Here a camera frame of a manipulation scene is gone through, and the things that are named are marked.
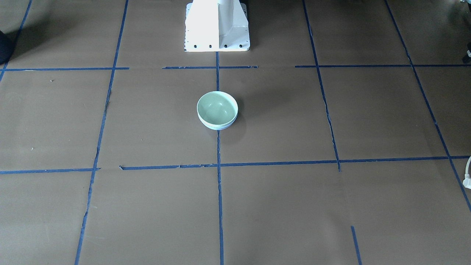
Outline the green bowl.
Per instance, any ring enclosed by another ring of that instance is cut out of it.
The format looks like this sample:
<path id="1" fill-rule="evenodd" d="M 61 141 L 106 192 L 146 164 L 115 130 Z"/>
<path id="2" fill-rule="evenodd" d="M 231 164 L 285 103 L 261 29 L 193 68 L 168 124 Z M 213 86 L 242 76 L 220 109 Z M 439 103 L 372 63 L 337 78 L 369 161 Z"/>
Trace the green bowl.
<path id="1" fill-rule="evenodd" d="M 228 93 L 221 91 L 208 92 L 197 102 L 198 116 L 212 124 L 224 124 L 238 115 L 237 101 Z"/>

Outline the blue bowl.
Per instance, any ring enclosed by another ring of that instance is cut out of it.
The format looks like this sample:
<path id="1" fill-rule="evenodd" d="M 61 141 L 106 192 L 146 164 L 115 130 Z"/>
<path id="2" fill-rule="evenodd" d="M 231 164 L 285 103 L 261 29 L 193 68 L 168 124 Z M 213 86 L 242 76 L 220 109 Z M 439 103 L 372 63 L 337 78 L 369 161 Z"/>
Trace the blue bowl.
<path id="1" fill-rule="evenodd" d="M 229 122 L 224 123 L 224 124 L 212 124 L 207 122 L 202 116 L 198 116 L 200 122 L 207 128 L 212 129 L 212 130 L 224 130 L 234 124 L 234 122 L 237 119 L 237 115 L 235 115 Z"/>

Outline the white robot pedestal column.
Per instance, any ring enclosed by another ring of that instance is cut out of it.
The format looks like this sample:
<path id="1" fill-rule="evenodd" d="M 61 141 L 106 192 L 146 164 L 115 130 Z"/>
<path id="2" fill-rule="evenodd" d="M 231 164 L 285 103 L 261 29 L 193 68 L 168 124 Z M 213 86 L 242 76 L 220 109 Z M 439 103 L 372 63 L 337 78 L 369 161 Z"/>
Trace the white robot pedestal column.
<path id="1" fill-rule="evenodd" d="M 186 5 L 185 52 L 245 52 L 250 46 L 245 3 L 194 0 Z"/>

